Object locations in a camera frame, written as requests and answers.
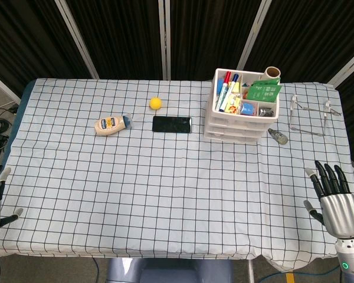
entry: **yellow ball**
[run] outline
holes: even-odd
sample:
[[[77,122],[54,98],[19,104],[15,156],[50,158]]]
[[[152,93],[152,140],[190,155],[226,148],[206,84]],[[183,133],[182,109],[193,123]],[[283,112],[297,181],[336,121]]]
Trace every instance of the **yellow ball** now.
[[[154,110],[158,110],[161,108],[161,99],[159,97],[152,97],[150,102],[149,102],[149,107],[151,107]]]

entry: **black smartphone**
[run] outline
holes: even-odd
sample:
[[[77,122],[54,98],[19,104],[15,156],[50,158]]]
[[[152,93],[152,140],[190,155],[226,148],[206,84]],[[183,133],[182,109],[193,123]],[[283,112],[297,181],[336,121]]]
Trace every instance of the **black smartphone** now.
[[[188,134],[191,132],[191,117],[153,116],[152,131]]]

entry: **green card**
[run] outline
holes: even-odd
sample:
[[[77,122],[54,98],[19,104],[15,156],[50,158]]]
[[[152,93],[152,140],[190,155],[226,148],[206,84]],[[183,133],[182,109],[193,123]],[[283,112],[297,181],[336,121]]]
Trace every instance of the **green card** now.
[[[281,85],[252,85],[249,88],[247,100],[276,102]]]
[[[272,84],[272,85],[277,85],[281,78],[272,78],[270,80],[263,80],[263,81],[255,81],[252,85],[261,85],[261,84]]]

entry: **white desk organizer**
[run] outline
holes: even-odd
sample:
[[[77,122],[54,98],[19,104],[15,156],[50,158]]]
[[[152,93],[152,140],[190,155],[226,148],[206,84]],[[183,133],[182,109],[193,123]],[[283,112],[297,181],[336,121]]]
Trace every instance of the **white desk organizer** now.
[[[251,85],[254,81],[260,79],[263,73],[217,69],[212,81],[211,92],[206,109],[205,118],[205,133],[204,136],[208,139],[221,140],[231,143],[256,144],[257,140],[264,134],[271,124],[278,120],[279,115],[279,95],[275,103],[241,100],[256,104],[256,110],[261,106],[272,108],[274,117],[258,117],[246,116],[241,114],[231,114],[215,111],[215,103],[217,100],[217,85],[218,79],[224,78],[227,71],[231,72],[231,78],[234,74],[239,75],[241,98],[247,87],[242,87],[244,83]]]

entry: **floor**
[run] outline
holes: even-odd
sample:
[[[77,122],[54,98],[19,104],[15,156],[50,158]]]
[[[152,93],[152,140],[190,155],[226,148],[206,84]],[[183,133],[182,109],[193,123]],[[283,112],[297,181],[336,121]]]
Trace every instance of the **floor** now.
[[[0,106],[10,102],[11,99],[0,91]],[[13,121],[15,118],[11,113],[4,113],[1,117]],[[99,282],[105,282],[108,259],[97,258],[97,263],[100,268]],[[234,282],[248,282],[247,261],[234,261]],[[255,281],[265,276],[277,272],[262,256],[259,256],[254,261],[254,276]],[[50,282],[69,282],[69,283],[85,283],[96,280],[97,269],[94,261],[91,258],[46,258],[35,256],[10,255],[0,258],[1,264],[1,279],[0,283],[50,283]],[[315,259],[308,266],[295,270],[295,272],[305,272],[311,274],[325,273],[332,268],[338,266],[337,258]],[[276,275],[269,279],[263,280],[263,283],[286,282],[286,276]],[[295,275],[296,283],[319,283],[339,282],[339,269],[323,276],[307,276]]]

